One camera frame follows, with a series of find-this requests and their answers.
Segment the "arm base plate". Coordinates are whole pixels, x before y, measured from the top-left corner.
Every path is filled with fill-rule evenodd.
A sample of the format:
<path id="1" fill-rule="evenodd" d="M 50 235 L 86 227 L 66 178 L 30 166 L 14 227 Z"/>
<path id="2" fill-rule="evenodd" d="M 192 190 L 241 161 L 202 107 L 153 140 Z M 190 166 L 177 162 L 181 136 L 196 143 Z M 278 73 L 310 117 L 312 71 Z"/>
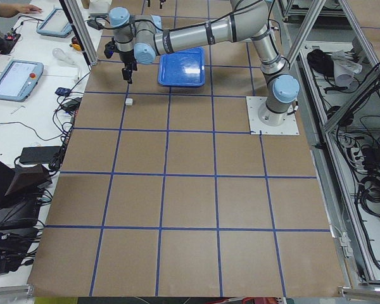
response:
<path id="1" fill-rule="evenodd" d="M 298 136 L 300 135 L 293 107 L 286 113 L 276 114 L 266 107 L 267 97 L 246 96 L 246 109 L 250 134 L 268 136 Z"/>

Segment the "person hand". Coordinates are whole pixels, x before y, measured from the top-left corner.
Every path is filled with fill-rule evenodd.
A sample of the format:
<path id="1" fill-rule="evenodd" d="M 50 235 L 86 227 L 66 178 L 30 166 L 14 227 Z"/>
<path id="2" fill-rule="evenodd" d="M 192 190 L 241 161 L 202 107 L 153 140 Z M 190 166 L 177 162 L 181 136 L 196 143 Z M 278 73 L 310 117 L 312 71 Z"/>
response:
<path id="1" fill-rule="evenodd" d="M 41 13 L 42 9 L 33 4 L 22 3 L 0 3 L 0 17 L 12 18 L 17 14 L 35 14 Z"/>

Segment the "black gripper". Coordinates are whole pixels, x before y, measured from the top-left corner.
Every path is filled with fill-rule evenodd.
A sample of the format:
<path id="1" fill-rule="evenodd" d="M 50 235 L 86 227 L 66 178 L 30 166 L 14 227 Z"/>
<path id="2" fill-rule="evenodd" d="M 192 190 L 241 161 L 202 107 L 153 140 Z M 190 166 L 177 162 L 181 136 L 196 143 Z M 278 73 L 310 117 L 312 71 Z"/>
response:
<path id="1" fill-rule="evenodd" d="M 124 63 L 122 76 L 128 84 L 132 84 L 132 73 L 137 71 L 137 61 L 134 57 L 134 48 L 129 42 L 119 42 L 114 37 L 104 46 L 104 55 L 110 59 L 114 53 L 118 53 L 121 61 Z"/>

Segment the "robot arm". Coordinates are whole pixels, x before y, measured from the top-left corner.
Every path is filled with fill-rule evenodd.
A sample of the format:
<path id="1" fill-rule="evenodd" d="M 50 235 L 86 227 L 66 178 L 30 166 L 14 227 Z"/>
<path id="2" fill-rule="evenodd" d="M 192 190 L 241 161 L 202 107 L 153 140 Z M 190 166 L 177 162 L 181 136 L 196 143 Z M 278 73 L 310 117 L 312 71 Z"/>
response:
<path id="1" fill-rule="evenodd" d="M 150 65 L 158 56 L 250 39 L 269 90 L 264 113 L 269 116 L 288 114 L 300 85 L 289 74 L 289 61 L 274 42 L 268 5 L 265 1 L 231 1 L 231 7 L 231 12 L 217 19 L 173 29 L 162 27 L 159 16 L 132 15 L 127 8 L 113 8 L 108 14 L 107 28 L 113 37 L 105 45 L 104 55 L 106 58 L 119 55 L 124 63 L 123 79 L 131 83 L 137 65 Z"/>

